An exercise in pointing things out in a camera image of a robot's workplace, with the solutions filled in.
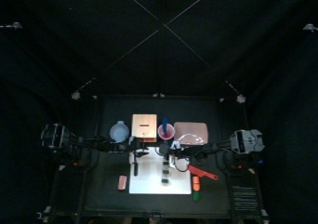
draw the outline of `cable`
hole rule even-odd
[[[164,156],[163,153],[158,152],[156,148],[154,148],[154,150],[155,150],[155,152],[156,152],[158,155]]]
[[[176,170],[178,170],[179,172],[186,172],[187,169],[188,169],[188,164],[186,165],[186,170],[180,170],[180,169],[178,168],[178,165],[176,165],[176,163],[175,163],[175,156],[174,156],[174,166],[175,166],[175,168],[176,168]]]

